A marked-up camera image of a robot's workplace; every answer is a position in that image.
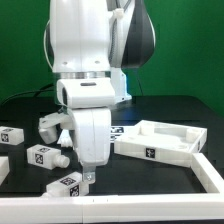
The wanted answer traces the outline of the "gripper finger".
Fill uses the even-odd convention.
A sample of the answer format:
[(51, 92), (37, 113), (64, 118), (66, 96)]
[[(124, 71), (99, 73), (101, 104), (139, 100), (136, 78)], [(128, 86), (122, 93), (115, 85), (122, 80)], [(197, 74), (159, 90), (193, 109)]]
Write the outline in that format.
[(82, 176), (84, 182), (95, 182), (95, 166), (90, 164), (84, 164), (82, 169)]

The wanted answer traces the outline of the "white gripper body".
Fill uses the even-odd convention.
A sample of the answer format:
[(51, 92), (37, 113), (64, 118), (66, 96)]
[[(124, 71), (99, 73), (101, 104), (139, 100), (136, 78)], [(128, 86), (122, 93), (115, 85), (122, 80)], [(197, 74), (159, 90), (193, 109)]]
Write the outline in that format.
[(107, 107), (68, 110), (74, 149), (83, 166), (102, 166), (110, 155), (111, 112)]

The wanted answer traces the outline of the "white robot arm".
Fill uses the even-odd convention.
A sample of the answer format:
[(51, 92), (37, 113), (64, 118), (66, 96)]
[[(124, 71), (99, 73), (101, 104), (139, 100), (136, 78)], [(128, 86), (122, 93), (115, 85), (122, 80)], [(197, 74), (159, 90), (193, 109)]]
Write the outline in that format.
[(144, 0), (50, 0), (45, 35), (62, 112), (47, 117), (43, 139), (56, 140), (57, 124), (68, 129), (82, 179), (93, 183), (110, 155), (110, 108), (131, 98), (122, 70), (152, 56), (154, 27)]

